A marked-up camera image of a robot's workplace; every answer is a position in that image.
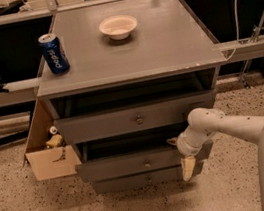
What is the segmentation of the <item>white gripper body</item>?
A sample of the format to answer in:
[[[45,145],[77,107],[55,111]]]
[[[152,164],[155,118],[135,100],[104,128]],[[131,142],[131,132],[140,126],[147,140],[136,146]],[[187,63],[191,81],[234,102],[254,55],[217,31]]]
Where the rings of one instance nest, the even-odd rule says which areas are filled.
[[[187,127],[180,133],[176,142],[177,149],[183,156],[196,156],[202,149],[204,143],[213,137],[212,132],[195,130],[193,127]]]

